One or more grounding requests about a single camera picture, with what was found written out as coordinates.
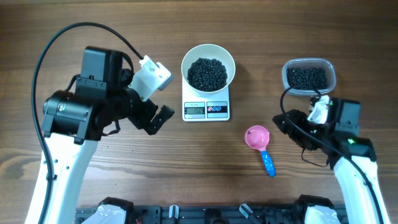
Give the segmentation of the pink scoop blue handle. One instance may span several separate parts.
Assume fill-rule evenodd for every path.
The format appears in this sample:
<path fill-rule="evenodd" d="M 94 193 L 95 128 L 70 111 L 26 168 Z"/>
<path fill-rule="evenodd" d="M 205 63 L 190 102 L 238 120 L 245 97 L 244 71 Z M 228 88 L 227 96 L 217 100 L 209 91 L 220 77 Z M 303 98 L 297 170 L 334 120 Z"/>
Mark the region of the pink scoop blue handle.
<path fill-rule="evenodd" d="M 270 132 L 263 126 L 251 126 L 244 135 L 245 143 L 252 149 L 258 150 L 269 177 L 275 177 L 276 171 L 273 160 L 267 152 L 270 141 Z"/>

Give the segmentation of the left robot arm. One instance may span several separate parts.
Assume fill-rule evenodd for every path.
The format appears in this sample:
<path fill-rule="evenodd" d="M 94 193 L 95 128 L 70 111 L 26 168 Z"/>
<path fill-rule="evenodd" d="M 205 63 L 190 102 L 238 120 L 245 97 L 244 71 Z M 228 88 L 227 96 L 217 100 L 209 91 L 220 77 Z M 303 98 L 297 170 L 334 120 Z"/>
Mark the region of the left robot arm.
<path fill-rule="evenodd" d="M 72 79 L 74 92 L 56 91 L 43 107 L 40 133 L 47 152 L 39 175 L 27 223 L 71 223 L 88 164 L 104 137 L 104 128 L 128 119 L 137 129 L 154 135 L 174 115 L 168 106 L 150 100 L 173 75 L 149 57 L 135 72 L 124 52 L 87 47 L 81 72 Z"/>

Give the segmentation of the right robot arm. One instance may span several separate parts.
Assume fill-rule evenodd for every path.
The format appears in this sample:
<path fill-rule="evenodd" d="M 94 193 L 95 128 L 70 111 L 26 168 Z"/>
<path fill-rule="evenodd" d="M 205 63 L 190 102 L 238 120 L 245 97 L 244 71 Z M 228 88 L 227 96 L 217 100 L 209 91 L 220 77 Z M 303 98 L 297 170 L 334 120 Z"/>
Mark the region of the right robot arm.
<path fill-rule="evenodd" d="M 350 223 L 390 223 L 370 139 L 359 136 L 358 101 L 313 97 L 310 114 L 283 111 L 273 117 L 280 131 L 302 149 L 321 149 L 340 185 Z"/>

